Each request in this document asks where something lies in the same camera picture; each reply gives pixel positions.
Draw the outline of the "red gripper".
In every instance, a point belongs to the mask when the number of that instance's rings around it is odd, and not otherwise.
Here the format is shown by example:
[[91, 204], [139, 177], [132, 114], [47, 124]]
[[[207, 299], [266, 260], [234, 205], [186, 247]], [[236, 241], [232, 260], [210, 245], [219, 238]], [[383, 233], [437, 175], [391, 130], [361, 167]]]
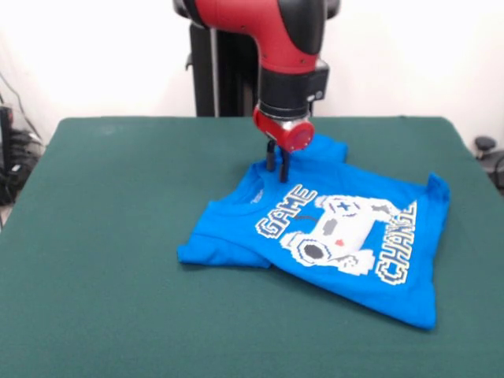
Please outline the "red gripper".
[[304, 150], [312, 142], [314, 126], [308, 117], [295, 120], [277, 120], [265, 115], [256, 106], [253, 113], [256, 127], [270, 139], [266, 150], [266, 169], [273, 172], [276, 168], [276, 144], [280, 150], [280, 182], [286, 183], [289, 177], [290, 153]]

